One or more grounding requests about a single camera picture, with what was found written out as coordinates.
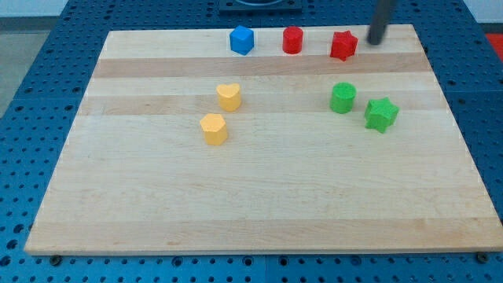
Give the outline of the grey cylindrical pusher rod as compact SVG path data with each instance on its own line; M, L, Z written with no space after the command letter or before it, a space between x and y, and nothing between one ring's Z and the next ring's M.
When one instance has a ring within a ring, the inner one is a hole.
M367 33L367 43L380 45L396 7L396 0L378 0Z

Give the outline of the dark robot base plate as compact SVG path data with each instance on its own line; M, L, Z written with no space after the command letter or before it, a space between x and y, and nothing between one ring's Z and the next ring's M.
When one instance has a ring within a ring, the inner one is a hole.
M302 0L219 0L218 13L301 11Z

